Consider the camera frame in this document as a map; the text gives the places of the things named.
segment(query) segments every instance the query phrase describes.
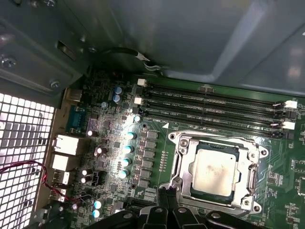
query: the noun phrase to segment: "integrated circuit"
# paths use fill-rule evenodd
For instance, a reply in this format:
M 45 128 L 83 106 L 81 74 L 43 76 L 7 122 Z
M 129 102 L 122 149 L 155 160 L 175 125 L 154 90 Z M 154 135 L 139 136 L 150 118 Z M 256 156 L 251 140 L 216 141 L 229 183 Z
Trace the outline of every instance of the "integrated circuit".
M 152 166 L 153 166 L 153 161 L 149 161 L 149 160 L 143 160 L 142 161 L 142 167 L 152 168 Z
M 153 159 L 154 158 L 154 152 L 150 151 L 150 150 L 145 150 L 144 153 L 143 153 L 143 157 Z
M 99 161 L 98 162 L 98 167 L 104 167 L 104 162 L 103 161 Z
M 121 143 L 120 142 L 114 142 L 113 147 L 114 148 L 120 148 Z
M 148 131 L 147 132 L 147 138 L 157 139 L 158 138 L 158 132 Z
M 139 187 L 148 188 L 148 186 L 149 186 L 149 181 L 148 181 L 148 180 L 142 180 L 142 179 L 140 179 L 138 185 L 139 185 Z
M 149 179 L 151 177 L 151 174 L 152 174 L 151 171 L 145 170 L 145 169 L 141 169 L 140 177 L 141 178 Z
M 116 191 L 117 188 L 118 188 L 118 185 L 116 185 L 116 184 L 111 184 L 110 185 L 110 191 Z
M 139 146 L 155 149 L 157 144 L 155 142 L 151 142 L 151 141 L 140 141 Z
M 105 120 L 103 122 L 103 127 L 109 127 L 110 126 L 110 121 L 109 120 Z
M 137 179 L 132 179 L 132 183 L 137 185 L 137 184 L 139 183 L 139 180 L 137 180 Z
M 107 198 L 106 199 L 106 204 L 112 204 L 113 202 L 113 199 L 112 198 Z

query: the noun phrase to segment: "chip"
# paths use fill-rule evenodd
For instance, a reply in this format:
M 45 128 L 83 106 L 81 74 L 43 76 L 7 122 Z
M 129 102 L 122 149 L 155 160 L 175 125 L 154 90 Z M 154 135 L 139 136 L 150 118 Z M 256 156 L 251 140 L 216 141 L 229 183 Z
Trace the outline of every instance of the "chip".
M 142 161 L 142 167 L 152 168 L 152 166 L 153 166 L 153 162 L 152 161 L 148 161 L 148 160 L 143 160 Z
M 145 146 L 145 142 L 139 142 L 139 146 Z
M 113 199 L 112 198 L 107 198 L 106 199 L 106 204 L 112 204 Z
M 146 148 L 156 148 L 156 143 L 155 142 L 146 142 L 145 147 Z
M 133 173 L 136 174 L 136 175 L 139 175 L 140 172 L 141 172 L 140 170 L 135 169 Z
M 141 160 L 135 160 L 135 164 L 136 164 L 136 165 L 141 165 L 141 164 L 142 164 L 142 161 L 141 161 Z
M 141 133 L 140 133 L 140 136 L 141 136 L 141 137 L 147 137 L 147 133 L 146 133 L 146 132 L 141 132 Z
M 139 112 L 140 112 L 139 107 L 133 107 L 133 108 L 132 108 L 132 113 L 133 113 L 133 114 L 137 115 Z
M 158 132 L 148 131 L 147 132 L 147 138 L 157 139 L 158 138 Z
M 123 109 L 128 109 L 129 105 L 128 105 L 128 103 L 124 103 L 122 107 L 123 107 Z
M 144 152 L 142 151 L 142 150 L 138 150 L 138 153 L 137 153 L 138 155 L 140 155 L 140 156 L 143 156 L 144 155 Z
M 110 121 L 109 120 L 105 120 L 103 122 L 103 127 L 109 127 L 110 126 Z
M 147 180 L 139 180 L 139 187 L 148 188 L 149 181 Z
M 140 177 L 148 179 L 148 178 L 151 177 L 151 174 L 152 174 L 151 171 L 145 170 L 145 169 L 141 169 Z
M 120 148 L 121 143 L 120 142 L 114 142 L 113 147 L 114 148 Z
M 116 185 L 116 184 L 110 185 L 110 191 L 116 191 L 117 188 L 118 188 L 118 185 Z
M 137 179 L 132 179 L 132 183 L 137 185 L 137 184 L 139 183 L 139 180 L 137 180 Z
M 99 117 L 99 115 L 97 113 L 92 113 L 90 118 L 97 120 L 98 117 Z
M 103 161 L 99 161 L 98 162 L 98 167 L 104 167 L 104 162 Z
M 154 158 L 154 152 L 150 151 L 150 150 L 145 150 L 143 156 L 152 159 L 152 158 Z

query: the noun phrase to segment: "cpu socket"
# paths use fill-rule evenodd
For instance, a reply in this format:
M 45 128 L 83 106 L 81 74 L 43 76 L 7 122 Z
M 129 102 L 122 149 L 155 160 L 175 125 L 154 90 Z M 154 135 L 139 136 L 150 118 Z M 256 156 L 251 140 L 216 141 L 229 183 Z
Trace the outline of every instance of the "cpu socket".
M 177 188 L 180 204 L 218 210 L 232 215 L 255 214 L 257 168 L 268 150 L 254 140 L 205 132 L 178 131 L 169 186 Z

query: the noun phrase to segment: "green circuit board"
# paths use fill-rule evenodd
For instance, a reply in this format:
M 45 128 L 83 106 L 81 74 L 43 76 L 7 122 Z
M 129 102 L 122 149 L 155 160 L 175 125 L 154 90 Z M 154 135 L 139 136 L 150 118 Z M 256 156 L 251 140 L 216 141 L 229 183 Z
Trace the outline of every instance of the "green circuit board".
M 232 131 L 231 128 L 213 128 L 197 126 L 193 124 L 174 121 L 172 119 L 141 117 L 141 121 L 134 121 L 132 113 L 134 100 L 134 85 L 138 78 L 146 79 L 150 83 L 167 85 L 174 88 L 187 90 L 200 90 L 202 87 L 213 88 L 215 92 L 225 96 L 244 97 L 264 101 L 297 101 L 296 124 L 293 139 L 274 139 L 270 137 L 253 135 L 246 131 Z M 104 183 L 101 186 L 91 187 L 88 184 L 79 183 L 80 177 L 74 184 L 74 193 L 85 189 L 92 189 L 92 198 L 85 201 L 77 211 L 71 211 L 71 228 L 84 228 L 115 212 L 117 201 L 123 201 L 126 197 L 143 199 L 155 202 L 155 193 L 159 185 L 169 182 L 173 165 L 175 145 L 167 138 L 168 134 L 177 130 L 197 130 L 222 135 L 242 136 L 254 139 L 256 143 L 266 147 L 270 154 L 259 165 L 258 182 L 256 185 L 256 202 L 262 206 L 262 213 L 243 216 L 243 219 L 256 225 L 262 225 L 271 229 L 301 229 L 305 228 L 305 198 L 299 195 L 305 192 L 302 177 L 305 177 L 305 99 L 254 92 L 250 90 L 228 88 L 203 83 L 192 83 L 169 78 L 156 78 L 154 76 L 137 75 L 112 75 L 102 71 L 95 71 L 86 79 L 83 90 L 82 102 L 79 107 L 86 112 L 86 120 L 81 123 L 81 133 L 88 130 L 96 130 L 99 137 L 93 138 L 91 147 L 82 156 L 79 172 L 84 168 L 94 168 L 105 171 Z M 113 89 L 119 86 L 123 90 L 121 102 L 113 102 Z M 156 139 L 147 139 L 142 135 L 148 131 L 157 132 Z M 133 132 L 136 138 L 127 140 L 126 134 Z M 151 178 L 148 188 L 139 187 L 136 181 L 139 179 L 137 170 L 142 160 L 138 153 L 141 142 L 155 143 L 153 151 L 155 156 L 151 170 Z M 134 152 L 124 154 L 124 146 L 133 146 Z M 93 155 L 96 146 L 108 148 L 107 155 L 95 157 Z M 132 163 L 126 167 L 129 175 L 125 179 L 118 178 L 118 173 L 123 168 L 120 161 L 129 158 Z M 92 217 L 93 203 L 95 199 L 102 198 L 105 204 L 102 214 L 98 219 Z M 199 212 L 207 213 L 204 208 L 198 208 Z

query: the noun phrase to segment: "black connector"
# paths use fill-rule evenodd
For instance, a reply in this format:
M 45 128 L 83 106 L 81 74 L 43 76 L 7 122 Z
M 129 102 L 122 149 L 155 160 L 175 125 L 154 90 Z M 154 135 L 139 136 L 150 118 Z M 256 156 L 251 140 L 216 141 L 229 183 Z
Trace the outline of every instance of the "black connector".
M 103 171 L 94 171 L 92 174 L 92 183 L 91 185 L 96 187 L 98 185 L 101 185 L 103 183 L 102 175 Z

